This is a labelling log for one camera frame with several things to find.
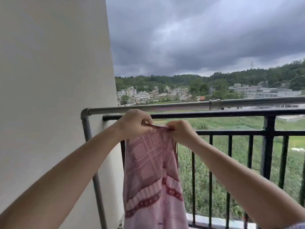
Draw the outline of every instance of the person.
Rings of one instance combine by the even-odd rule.
[[[94,136],[44,174],[1,215],[1,229],[58,228],[120,141],[156,130],[151,116],[129,110],[113,125]],[[208,166],[215,177],[261,228],[286,228],[305,222],[305,209],[282,189],[197,135],[184,120],[167,123],[178,143],[188,147]]]

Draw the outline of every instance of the dark cloud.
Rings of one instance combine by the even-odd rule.
[[[106,3],[116,76],[209,74],[305,55],[305,0]]]

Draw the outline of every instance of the sky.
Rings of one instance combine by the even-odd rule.
[[[270,68],[305,58],[305,0],[106,0],[116,76]]]

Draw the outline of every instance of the cloth fold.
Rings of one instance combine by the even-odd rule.
[[[126,141],[124,228],[186,229],[176,144],[166,128]]]

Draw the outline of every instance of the person's left hand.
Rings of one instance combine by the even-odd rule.
[[[113,127],[116,129],[121,140],[135,138],[142,134],[156,131],[155,128],[149,125],[142,125],[142,123],[153,124],[150,114],[139,109],[132,109],[115,122]]]

